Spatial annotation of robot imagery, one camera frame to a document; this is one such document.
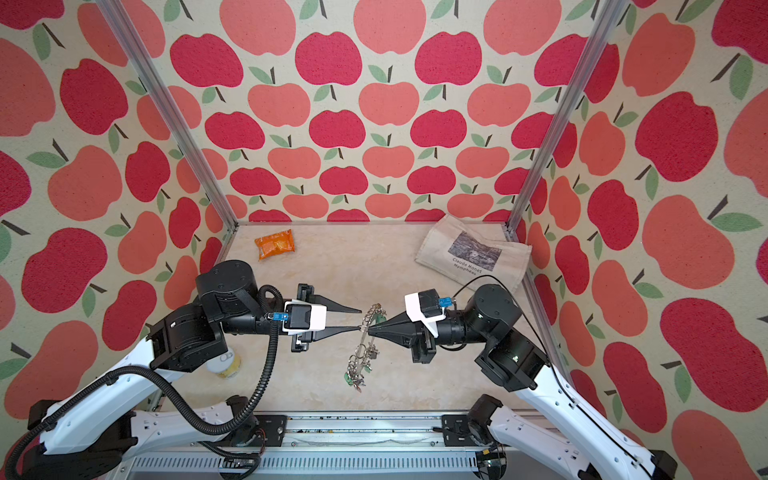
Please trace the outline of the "metal ring plate with keyrings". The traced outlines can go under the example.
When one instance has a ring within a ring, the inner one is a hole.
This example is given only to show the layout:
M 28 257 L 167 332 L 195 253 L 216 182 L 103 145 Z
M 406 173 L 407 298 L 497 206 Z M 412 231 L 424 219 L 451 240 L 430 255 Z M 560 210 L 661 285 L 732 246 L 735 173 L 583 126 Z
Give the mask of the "metal ring plate with keyrings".
M 380 303 L 374 303 L 364 315 L 360 325 L 361 338 L 354 352 L 350 355 L 347 368 L 344 373 L 346 383 L 358 393 L 365 386 L 365 374 L 371 372 L 371 362 L 379 354 L 375 346 L 375 339 L 369 334 L 369 330 L 379 323 L 386 321 L 386 311 Z

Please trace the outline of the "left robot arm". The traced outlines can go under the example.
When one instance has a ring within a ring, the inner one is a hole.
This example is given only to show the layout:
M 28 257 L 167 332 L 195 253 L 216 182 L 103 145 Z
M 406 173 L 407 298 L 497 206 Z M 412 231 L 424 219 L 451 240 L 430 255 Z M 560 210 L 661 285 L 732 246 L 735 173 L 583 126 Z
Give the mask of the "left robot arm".
M 285 300 L 274 286 L 258 285 L 242 260 L 223 261 L 195 283 L 195 299 L 152 325 L 110 371 L 64 400 L 31 408 L 28 432 L 5 462 L 6 478 L 96 479 L 144 449 L 218 441 L 252 419 L 280 336 L 313 342 L 340 334 L 342 328 L 328 327 L 326 317 L 350 310 L 307 284 Z M 195 410 L 172 384 L 226 353 L 227 334 L 268 336 L 259 382 L 239 407 Z

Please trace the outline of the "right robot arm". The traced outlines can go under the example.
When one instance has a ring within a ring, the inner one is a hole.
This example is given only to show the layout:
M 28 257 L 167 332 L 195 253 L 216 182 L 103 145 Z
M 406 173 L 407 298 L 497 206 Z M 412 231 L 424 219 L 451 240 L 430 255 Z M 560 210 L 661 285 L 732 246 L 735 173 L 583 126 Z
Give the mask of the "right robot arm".
M 479 344 L 475 362 L 482 374 L 555 428 L 527 422 L 484 394 L 467 414 L 479 445 L 513 447 L 565 479 L 674 478 L 678 464 L 669 453 L 649 450 L 613 426 L 516 329 L 523 311 L 506 287 L 482 285 L 462 309 L 436 290 L 408 294 L 405 305 L 403 313 L 371 326 L 369 335 L 409 349 L 419 364 L 430 363 L 440 347 Z

